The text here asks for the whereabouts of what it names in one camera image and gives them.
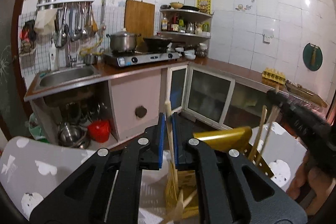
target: white detergent bottle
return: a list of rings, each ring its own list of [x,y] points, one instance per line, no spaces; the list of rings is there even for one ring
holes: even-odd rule
[[[58,59],[58,49],[55,46],[54,39],[51,39],[51,46],[49,48],[49,59],[50,59],[50,67],[51,70],[59,69],[59,59]]]

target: yellow bowl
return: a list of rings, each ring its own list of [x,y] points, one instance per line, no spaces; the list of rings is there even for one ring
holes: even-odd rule
[[[173,7],[174,9],[181,9],[183,6],[183,3],[179,3],[179,2],[172,2],[170,4],[171,7]]]

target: yellow poster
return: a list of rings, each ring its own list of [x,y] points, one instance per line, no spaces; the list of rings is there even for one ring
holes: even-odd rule
[[[197,8],[205,14],[211,14],[211,0],[197,0]]]

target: kitchen sink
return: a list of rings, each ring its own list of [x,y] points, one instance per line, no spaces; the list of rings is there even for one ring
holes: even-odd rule
[[[80,80],[88,80],[99,76],[99,71],[93,66],[78,66],[41,74],[35,89],[41,90],[64,84],[71,84]]]

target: brown countertop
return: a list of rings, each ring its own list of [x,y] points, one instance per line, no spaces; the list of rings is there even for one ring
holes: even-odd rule
[[[222,72],[225,72],[229,75],[235,75],[242,79],[251,80],[253,82],[256,82],[258,84],[264,84],[268,86],[275,87],[275,84],[270,80],[265,80],[262,78],[262,75],[260,72],[246,69],[240,66],[236,66],[233,64],[229,64],[226,62],[218,61],[211,58],[196,58],[195,60],[187,60],[185,58],[179,58],[178,60],[171,60],[171,61],[161,61],[161,62],[154,62],[154,63],[148,63],[143,65],[136,65],[136,66],[129,66],[125,68],[116,68],[110,65],[106,65],[104,63],[98,63],[95,65],[95,68],[98,69],[100,75],[88,80],[81,80],[75,83],[65,84],[65,85],[58,85],[42,90],[35,90],[35,85],[37,83],[38,77],[40,73],[38,73],[34,80],[32,81],[30,87],[28,88],[28,91],[25,95],[25,101],[33,100],[36,98],[44,97],[50,94],[58,93],[65,90],[70,90],[73,88],[78,88],[85,85],[90,85],[94,83],[99,83],[102,81],[107,81],[111,79],[126,77],[129,75],[149,71],[149,70],[157,70],[157,69],[164,69],[168,67],[174,67],[178,65],[187,65],[188,63],[194,63],[198,65],[202,65],[214,70],[220,70]]]

